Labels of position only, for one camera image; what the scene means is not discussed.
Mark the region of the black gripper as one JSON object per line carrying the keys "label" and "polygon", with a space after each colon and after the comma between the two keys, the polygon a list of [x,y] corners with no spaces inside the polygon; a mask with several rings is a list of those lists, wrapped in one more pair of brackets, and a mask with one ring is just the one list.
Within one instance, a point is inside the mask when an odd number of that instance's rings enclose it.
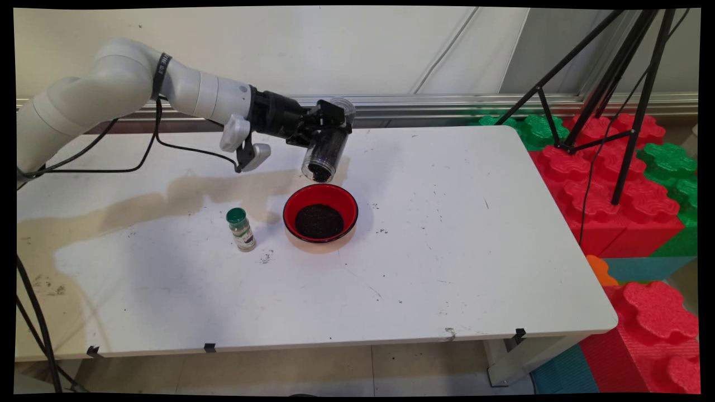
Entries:
{"label": "black gripper", "polygon": [[[287,141],[287,145],[309,148],[320,134],[317,120],[296,100],[270,91],[251,89],[247,121],[251,131]],[[322,126],[352,132],[353,103],[347,99],[320,99],[316,107]]]}

